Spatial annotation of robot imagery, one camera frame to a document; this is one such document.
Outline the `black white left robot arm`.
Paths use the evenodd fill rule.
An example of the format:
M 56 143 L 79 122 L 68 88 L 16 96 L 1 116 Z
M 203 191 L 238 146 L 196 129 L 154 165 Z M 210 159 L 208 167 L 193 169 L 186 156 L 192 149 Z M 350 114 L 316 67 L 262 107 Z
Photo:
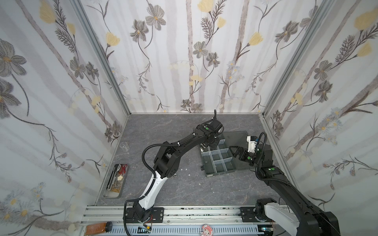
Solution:
M 196 146 L 216 148 L 223 131 L 224 126 L 217 119 L 217 111 L 214 111 L 213 117 L 194 128 L 191 135 L 175 143 L 164 142 L 145 148 L 142 152 L 142 162 L 152 172 L 152 176 L 140 197 L 125 201 L 123 222 L 144 223 L 151 220 L 156 198 L 165 182 L 178 171 L 184 154 Z M 154 147 L 159 147 L 159 151 L 154 159 L 154 166 L 151 167 L 147 164 L 145 155 Z

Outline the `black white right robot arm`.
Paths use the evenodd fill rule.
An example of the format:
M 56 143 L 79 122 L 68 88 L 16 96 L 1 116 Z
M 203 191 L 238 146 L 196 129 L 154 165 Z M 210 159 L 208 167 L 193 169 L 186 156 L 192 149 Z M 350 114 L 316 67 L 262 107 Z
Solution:
M 266 133 L 245 139 L 241 146 L 229 147 L 233 157 L 253 167 L 257 179 L 277 192 L 290 208 L 290 211 L 286 211 L 276 202 L 262 200 L 256 204 L 256 217 L 275 221 L 291 236 L 340 235 L 337 217 L 315 206 L 274 165 L 273 151 L 266 143 Z

